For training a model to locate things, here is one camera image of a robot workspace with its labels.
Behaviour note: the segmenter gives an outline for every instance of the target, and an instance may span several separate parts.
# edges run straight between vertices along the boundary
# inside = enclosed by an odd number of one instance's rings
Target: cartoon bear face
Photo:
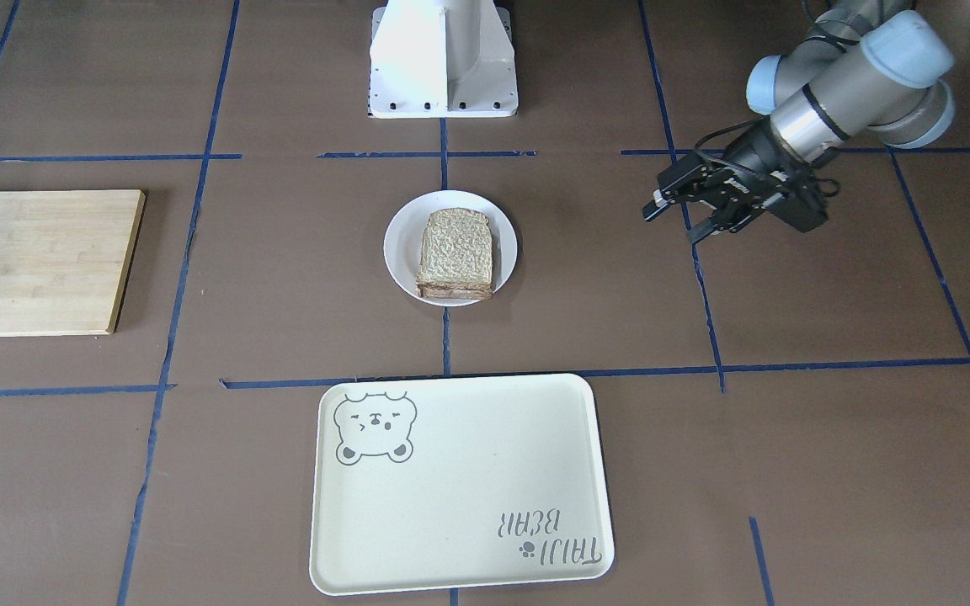
[[[344,396],[335,407],[334,417],[339,428],[335,457],[343,465],[358,463],[362,456],[380,455],[403,463],[414,452],[409,436],[417,407],[407,394],[394,398],[366,394],[358,400]]]

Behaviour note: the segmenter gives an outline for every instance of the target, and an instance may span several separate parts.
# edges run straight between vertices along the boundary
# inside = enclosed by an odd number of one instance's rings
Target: white metal bracket
[[[373,13],[376,118],[504,118],[519,108],[511,15],[492,0],[389,0]]]

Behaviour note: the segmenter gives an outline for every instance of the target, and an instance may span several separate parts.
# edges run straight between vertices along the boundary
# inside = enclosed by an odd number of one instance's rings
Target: bread slice
[[[493,298],[493,232],[488,216],[469,208],[429,215],[421,234],[417,293],[435,299]]]

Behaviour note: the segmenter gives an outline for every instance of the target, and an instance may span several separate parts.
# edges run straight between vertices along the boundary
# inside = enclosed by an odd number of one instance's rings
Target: rectangular tray
[[[319,415],[309,577],[321,592],[561,582],[611,567],[581,377],[345,383]]]

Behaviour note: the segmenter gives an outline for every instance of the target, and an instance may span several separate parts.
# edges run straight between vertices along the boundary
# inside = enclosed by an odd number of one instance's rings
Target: wooden cutting board
[[[112,333],[143,207],[139,189],[0,192],[0,337]]]

